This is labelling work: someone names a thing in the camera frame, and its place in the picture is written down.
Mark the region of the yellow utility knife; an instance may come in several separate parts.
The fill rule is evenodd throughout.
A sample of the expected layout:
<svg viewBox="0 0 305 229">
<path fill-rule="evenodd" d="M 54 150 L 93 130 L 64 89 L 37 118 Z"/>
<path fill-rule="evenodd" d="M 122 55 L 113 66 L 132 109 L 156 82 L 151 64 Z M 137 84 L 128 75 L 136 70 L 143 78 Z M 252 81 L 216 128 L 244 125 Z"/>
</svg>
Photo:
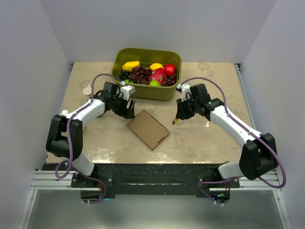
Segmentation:
<svg viewBox="0 0 305 229">
<path fill-rule="evenodd" d="M 174 118 L 173 121 L 172 121 L 172 125 L 175 125 L 178 121 L 179 121 L 178 118 Z"/>
</svg>

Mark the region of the brown cardboard express box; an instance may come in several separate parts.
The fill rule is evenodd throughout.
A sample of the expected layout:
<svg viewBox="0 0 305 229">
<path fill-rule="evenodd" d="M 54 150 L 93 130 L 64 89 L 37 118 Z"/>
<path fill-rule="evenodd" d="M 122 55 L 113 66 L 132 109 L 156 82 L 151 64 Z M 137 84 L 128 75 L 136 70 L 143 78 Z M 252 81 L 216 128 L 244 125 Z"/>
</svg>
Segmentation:
<svg viewBox="0 0 305 229">
<path fill-rule="evenodd" d="M 134 119 L 126 124 L 126 126 L 152 151 L 157 148 L 170 133 L 145 110 L 140 111 Z"/>
</svg>

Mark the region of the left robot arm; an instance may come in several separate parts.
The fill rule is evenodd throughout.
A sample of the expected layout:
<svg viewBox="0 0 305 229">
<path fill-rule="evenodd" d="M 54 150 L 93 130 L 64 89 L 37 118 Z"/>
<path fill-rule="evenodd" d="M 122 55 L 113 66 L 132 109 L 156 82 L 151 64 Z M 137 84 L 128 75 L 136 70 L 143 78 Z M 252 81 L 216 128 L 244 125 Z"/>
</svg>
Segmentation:
<svg viewBox="0 0 305 229">
<path fill-rule="evenodd" d="M 83 131 L 95 118 L 103 116 L 107 111 L 113 111 L 125 119 L 134 118 L 135 101 L 130 99 L 134 92 L 132 85 L 119 87 L 106 82 L 103 89 L 91 94 L 83 106 L 68 114 L 57 114 L 51 119 L 46 150 L 62 158 L 67 165 L 63 175 L 59 175 L 61 164 L 56 166 L 56 178 L 65 178 L 74 168 L 86 186 L 94 187 L 102 182 L 96 165 L 83 152 Z"/>
</svg>

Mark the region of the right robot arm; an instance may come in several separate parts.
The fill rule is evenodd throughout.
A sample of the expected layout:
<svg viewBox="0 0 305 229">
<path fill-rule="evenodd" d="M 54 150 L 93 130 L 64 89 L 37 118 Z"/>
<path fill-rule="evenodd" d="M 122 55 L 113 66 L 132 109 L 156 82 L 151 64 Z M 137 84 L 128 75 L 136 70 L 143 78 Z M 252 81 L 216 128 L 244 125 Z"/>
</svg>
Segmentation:
<svg viewBox="0 0 305 229">
<path fill-rule="evenodd" d="M 224 102 L 218 98 L 211 99 L 203 83 L 189 86 L 179 84 L 176 88 L 181 93 L 177 102 L 176 120 L 187 120 L 196 114 L 222 128 L 241 148 L 241 157 L 214 169 L 213 184 L 224 187 L 230 178 L 246 177 L 254 180 L 274 170 L 278 162 L 274 137 L 261 134 L 246 125 L 230 112 Z"/>
</svg>

